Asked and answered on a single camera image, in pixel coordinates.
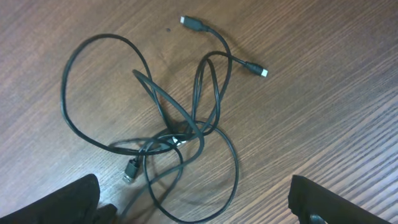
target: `black object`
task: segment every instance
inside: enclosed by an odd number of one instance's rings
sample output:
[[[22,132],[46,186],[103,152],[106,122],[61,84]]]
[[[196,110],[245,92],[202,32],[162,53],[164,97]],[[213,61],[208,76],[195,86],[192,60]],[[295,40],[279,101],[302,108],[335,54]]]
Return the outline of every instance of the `black object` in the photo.
[[[127,163],[126,169],[124,170],[124,177],[123,180],[131,184],[132,181],[136,178],[137,173],[139,170],[139,161],[138,159],[130,159],[129,163]]]
[[[264,73],[264,68],[256,63],[246,62],[244,67],[256,75],[262,76]]]
[[[293,175],[288,199],[300,224],[389,223],[299,175]]]
[[[200,32],[200,31],[208,31],[209,27],[203,25],[203,23],[198,20],[198,19],[194,19],[192,17],[189,16],[183,16],[181,23],[186,27],[189,28],[191,30]]]
[[[94,174],[86,175],[50,195],[0,218],[1,224],[110,224],[117,208],[97,209],[100,186]]]

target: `wooden table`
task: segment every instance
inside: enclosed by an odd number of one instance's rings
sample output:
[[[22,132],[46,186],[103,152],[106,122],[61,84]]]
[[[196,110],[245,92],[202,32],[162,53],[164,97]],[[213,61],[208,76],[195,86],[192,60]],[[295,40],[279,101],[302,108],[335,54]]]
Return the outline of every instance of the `wooden table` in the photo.
[[[287,208],[292,174],[398,223],[397,1],[4,0],[0,15],[0,216],[89,173],[99,179],[101,204],[124,208],[144,176],[127,186],[121,177],[130,157],[84,142],[65,124],[63,67],[84,39],[123,35],[142,51],[154,81],[190,111],[197,64],[222,46],[184,28],[179,18],[189,15],[224,35],[233,55],[269,70],[261,78],[233,67],[219,127],[236,147],[241,178],[231,206],[213,223],[297,222]],[[223,80],[226,59],[214,63]],[[70,115],[105,144],[165,127],[132,69],[144,71],[138,56],[114,40],[89,46],[72,69]],[[205,75],[198,117],[213,104]],[[188,157],[196,147],[194,141],[181,150]],[[220,208],[232,188],[226,144],[212,134],[205,147],[164,202],[185,220]],[[173,153],[155,156],[151,175],[177,162]],[[157,195],[171,179],[154,185]],[[171,222],[151,205],[143,195],[130,217]]]

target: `black cable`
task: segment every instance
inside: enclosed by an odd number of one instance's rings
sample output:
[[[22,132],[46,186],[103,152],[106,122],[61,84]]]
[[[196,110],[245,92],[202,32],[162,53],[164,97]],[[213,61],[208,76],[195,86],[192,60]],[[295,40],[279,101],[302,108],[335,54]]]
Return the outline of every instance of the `black cable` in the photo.
[[[223,44],[225,51],[226,52],[220,52],[220,51],[213,51],[207,53],[200,61],[197,72],[195,75],[195,81],[194,81],[194,86],[193,86],[193,95],[192,95],[192,111],[191,115],[189,115],[169,94],[167,94],[163,89],[161,89],[159,86],[157,86],[153,81],[152,81],[152,76],[149,71],[149,67],[147,62],[145,61],[145,58],[142,56],[138,48],[129,40],[127,40],[124,37],[121,37],[116,34],[100,34],[100,35],[95,35],[87,40],[85,40],[83,43],[81,43],[78,48],[72,53],[71,57],[69,58],[69,61],[67,62],[65,69],[63,71],[63,76],[62,76],[62,84],[61,84],[61,93],[60,93],[60,101],[61,101],[61,112],[62,116],[65,120],[65,122],[69,125],[69,127],[72,129],[74,133],[76,133],[79,137],[82,139],[86,140],[87,142],[100,147],[104,150],[107,150],[109,152],[113,152],[116,154],[122,154],[122,155],[127,155],[127,156],[135,156],[136,160],[134,161],[141,161],[140,158],[142,157],[142,164],[143,164],[143,169],[144,169],[144,175],[146,178],[147,185],[143,187],[138,194],[136,194],[131,201],[128,203],[127,207],[121,214],[121,218],[119,220],[122,220],[128,210],[131,208],[133,203],[142,195],[142,193],[145,190],[149,191],[150,196],[152,197],[154,201],[154,205],[162,211],[165,215],[167,215],[169,218],[171,218],[173,221],[179,222],[179,223],[201,223],[201,222],[207,222],[218,215],[220,215],[222,212],[224,212],[228,205],[231,203],[235,193],[236,189],[238,187],[238,179],[239,179],[239,164],[238,164],[238,158],[236,155],[236,151],[231,143],[231,140],[220,130],[217,128],[218,121],[220,120],[220,113],[221,113],[221,100],[223,99],[223,96],[225,94],[226,88],[228,86],[229,79],[231,78],[231,71],[232,71],[232,61],[238,62],[242,65],[244,65],[246,68],[248,68],[250,71],[254,72],[256,75],[263,75],[264,76],[264,71],[260,65],[256,65],[254,63],[249,63],[249,62],[244,62],[243,60],[240,60],[234,56],[231,55],[231,52],[229,50],[228,44],[222,38],[222,36],[219,35],[215,30],[210,29],[207,26],[204,26],[200,21],[196,19],[192,19],[190,17],[182,17],[182,23],[184,24],[185,27],[188,27],[190,29],[196,30],[196,31],[207,31],[212,33],[215,37],[217,37],[221,43]],[[134,138],[134,139],[126,139],[126,140],[121,140],[121,141],[116,141],[114,143],[111,143],[110,145],[106,146],[90,137],[82,133],[71,121],[68,112],[67,112],[67,100],[66,100],[66,88],[67,88],[67,81],[68,81],[68,75],[70,73],[71,67],[73,62],[75,61],[76,57],[78,54],[90,43],[99,40],[99,39],[118,39],[123,41],[124,43],[128,44],[139,56],[141,59],[142,63],[144,64],[146,74],[142,74],[141,72],[137,70],[133,70],[134,76],[138,79],[140,84],[144,87],[146,92],[148,92],[149,96],[152,98],[154,103],[156,104],[159,113],[161,117],[163,118],[166,129],[163,131],[157,133],[155,136],[152,138]],[[213,55],[221,55],[224,57],[228,58],[228,69],[226,73],[226,78],[224,81],[224,84],[221,88],[221,91],[219,92],[218,89],[218,82],[217,82],[217,77],[216,77],[216,72],[214,65],[212,61],[210,60],[210,57]],[[196,113],[197,113],[197,107],[200,101],[201,97],[201,89],[202,89],[202,84],[203,84],[203,73],[205,70],[205,66],[208,65],[210,68],[210,74],[211,74],[211,79],[213,81],[213,89],[214,89],[214,94],[215,94],[215,106],[209,115],[208,119],[206,122],[202,121],[197,121],[196,120]],[[163,96],[168,102],[170,102],[185,118],[184,121],[173,124],[173,122],[170,120],[168,114],[165,112],[163,107],[160,105],[159,100],[157,98],[157,93]],[[177,217],[173,216],[170,214],[166,209],[161,206],[160,201],[155,197],[154,192],[152,190],[151,185],[161,178],[165,177],[166,175],[169,175],[173,172],[178,171],[178,175],[176,176],[175,180],[173,181],[172,185],[166,190],[163,200],[168,196],[168,194],[174,189],[176,186],[178,180],[182,176],[182,171],[183,168],[188,165],[189,163],[193,162],[195,159],[197,159],[200,154],[203,151],[204,145],[205,145],[205,139],[204,137],[211,134],[213,131],[216,131],[221,137],[226,141],[229,149],[231,150],[233,159],[234,159],[234,164],[235,164],[235,180],[234,180],[234,185],[233,189],[231,192],[231,195],[229,196],[227,202],[225,205],[219,209],[217,212],[214,214],[203,218],[201,220],[197,221],[184,221],[180,220]],[[181,155],[181,152],[177,148],[177,145],[180,144],[181,142],[184,141],[191,141],[194,139],[199,140],[199,148],[195,155],[193,155],[191,158],[187,159],[186,161],[183,160],[183,157]],[[125,147],[120,147],[120,145],[127,144],[127,143],[132,143],[132,142],[143,142],[143,145],[139,149],[128,149]],[[153,156],[156,154],[162,154],[169,152],[171,150],[174,150],[179,158],[180,164],[168,169],[167,171],[159,174],[157,177],[154,177],[153,179],[149,179],[148,176],[148,171],[147,171],[147,156]]]

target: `connector plug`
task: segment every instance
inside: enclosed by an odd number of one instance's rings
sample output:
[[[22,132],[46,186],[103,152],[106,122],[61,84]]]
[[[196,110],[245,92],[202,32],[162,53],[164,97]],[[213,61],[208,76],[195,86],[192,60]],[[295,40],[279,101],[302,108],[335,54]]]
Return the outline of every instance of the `connector plug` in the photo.
[[[246,62],[244,64],[244,67],[247,68],[248,70],[250,70],[250,72],[252,72],[256,75],[260,75],[262,77],[266,77],[268,74],[268,71],[265,68],[263,68],[261,65],[258,65],[256,63]]]
[[[123,181],[127,184],[131,184],[139,170],[139,161],[137,159],[130,159],[127,163],[126,169],[124,170]]]
[[[180,22],[186,27],[194,31],[208,31],[208,26],[203,25],[203,23],[198,20],[188,16],[182,16]]]

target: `usb cable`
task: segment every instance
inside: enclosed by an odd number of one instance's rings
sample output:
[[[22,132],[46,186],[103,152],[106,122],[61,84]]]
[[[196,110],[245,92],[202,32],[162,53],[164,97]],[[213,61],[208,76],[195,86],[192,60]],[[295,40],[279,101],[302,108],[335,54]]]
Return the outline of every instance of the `usb cable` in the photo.
[[[212,28],[203,25],[203,23],[197,19],[194,19],[192,17],[188,16],[183,16],[181,17],[180,22],[187,28],[191,30],[195,30],[197,32],[209,32],[213,34],[220,42],[223,44],[225,48],[225,52],[222,51],[212,51],[208,52],[201,60],[198,65],[196,74],[195,74],[195,79],[194,79],[194,84],[193,84],[193,96],[192,96],[192,110],[191,113],[189,114],[180,104],[178,104],[168,93],[166,93],[163,89],[161,89],[156,83],[153,82],[152,80],[152,75],[150,74],[149,71],[149,66],[144,58],[144,56],[140,53],[138,48],[130,42],[128,39],[121,37],[120,35],[116,34],[99,34],[95,35],[93,37],[90,37],[89,39],[83,41],[78,48],[72,53],[70,56],[65,69],[63,71],[62,75],[62,83],[61,83],[61,91],[60,91],[60,104],[61,104],[61,112],[62,116],[65,120],[65,122],[69,125],[69,127],[72,129],[72,131],[79,136],[80,138],[84,139],[85,141],[89,142],[90,144],[97,146],[99,148],[102,148],[106,151],[113,152],[116,154],[122,154],[122,155],[127,155],[127,156],[134,156],[133,159],[129,160],[126,170],[125,170],[125,175],[123,179],[127,183],[132,183],[134,179],[136,178],[136,175],[139,172],[140,166],[142,165],[143,168],[143,174],[145,176],[147,185],[143,187],[133,198],[131,201],[128,203],[124,211],[122,212],[119,221],[121,222],[124,217],[126,216],[127,212],[129,209],[132,207],[134,202],[146,191],[148,190],[154,205],[162,211],[166,216],[171,218],[173,221],[178,222],[178,223],[202,223],[202,222],[208,222],[221,213],[223,213],[227,207],[230,205],[232,202],[232,199],[236,193],[236,189],[238,187],[238,180],[239,180],[239,164],[238,164],[238,157],[236,155],[236,151],[231,143],[231,140],[223,133],[220,129],[217,128],[218,122],[220,120],[220,108],[221,108],[221,100],[224,97],[226,88],[229,83],[229,79],[231,78],[231,71],[232,71],[232,62],[237,62],[243,67],[247,68],[250,72],[252,72],[255,75],[259,75],[260,77],[266,77],[267,76],[267,70],[264,69],[262,66],[256,64],[256,63],[251,63],[251,62],[245,62],[239,58],[236,58],[235,56],[231,55],[231,51],[228,47],[228,44],[224,40],[224,38],[219,35],[215,30]],[[108,146],[98,142],[97,140],[94,140],[81,132],[72,122],[68,115],[67,111],[67,99],[66,99],[66,88],[67,88],[67,81],[68,81],[68,75],[70,73],[71,67],[73,65],[73,62],[75,61],[77,55],[89,44],[92,42],[99,40],[99,39],[117,39],[120,40],[126,44],[128,44],[135,52],[138,54],[139,58],[141,59],[144,67],[145,67],[145,74],[138,70],[133,70],[132,73],[133,75],[137,78],[137,80],[140,82],[142,87],[145,89],[145,91],[149,94],[149,96],[152,98],[154,103],[157,106],[157,109],[159,110],[159,113],[164,120],[164,123],[166,125],[166,128],[157,133],[155,136],[152,136],[151,138],[132,138],[132,139],[125,139],[125,140],[120,140],[113,142],[109,144]],[[217,76],[216,76],[216,71],[215,67],[213,65],[213,62],[210,60],[210,57],[213,55],[221,55],[224,56],[228,59],[228,69],[226,73],[226,78],[224,81],[223,86],[221,87],[221,91],[218,89],[218,82],[217,82]],[[202,90],[202,84],[203,84],[203,74],[206,66],[209,66],[210,68],[210,75],[211,79],[213,81],[213,91],[214,91],[214,96],[215,96],[215,105],[214,108],[207,118],[205,122],[203,121],[198,121],[196,120],[196,115],[197,115],[197,108],[198,104],[200,101],[201,97],[201,90]],[[184,121],[181,121],[179,123],[173,123],[172,120],[170,119],[169,115],[165,112],[164,108],[162,105],[160,105],[159,100],[157,95],[163,96],[171,105],[173,105],[184,117]],[[212,132],[218,133],[227,143],[229,150],[232,153],[232,157],[234,159],[234,168],[235,168],[235,180],[234,180],[234,185],[233,189],[231,191],[231,194],[225,203],[224,206],[222,206],[217,212],[214,214],[202,218],[200,220],[196,221],[184,221],[181,220],[172,214],[170,214],[166,209],[162,206],[162,202],[169,193],[174,189],[176,186],[177,182],[180,180],[183,172],[183,168],[187,166],[189,163],[193,162],[195,159],[197,159],[205,146],[205,136],[211,134]],[[199,140],[199,147],[197,152],[188,159],[184,159],[181,152],[179,151],[178,147],[179,145],[187,142],[187,141],[192,141],[194,139]],[[129,143],[142,143],[142,146],[139,149],[130,149],[123,147],[124,144],[129,144]],[[180,164],[172,167],[165,172],[159,174],[157,177],[154,177],[153,179],[150,179],[148,176],[148,171],[147,171],[147,157],[148,156],[153,156],[157,154],[163,154],[167,153],[170,151],[175,151],[178,155],[179,162]],[[173,183],[171,186],[166,190],[164,193],[163,199],[159,201],[152,190],[152,184],[160,180],[161,178],[165,177],[166,175],[169,175],[173,172],[178,172],[178,175],[174,179]]]

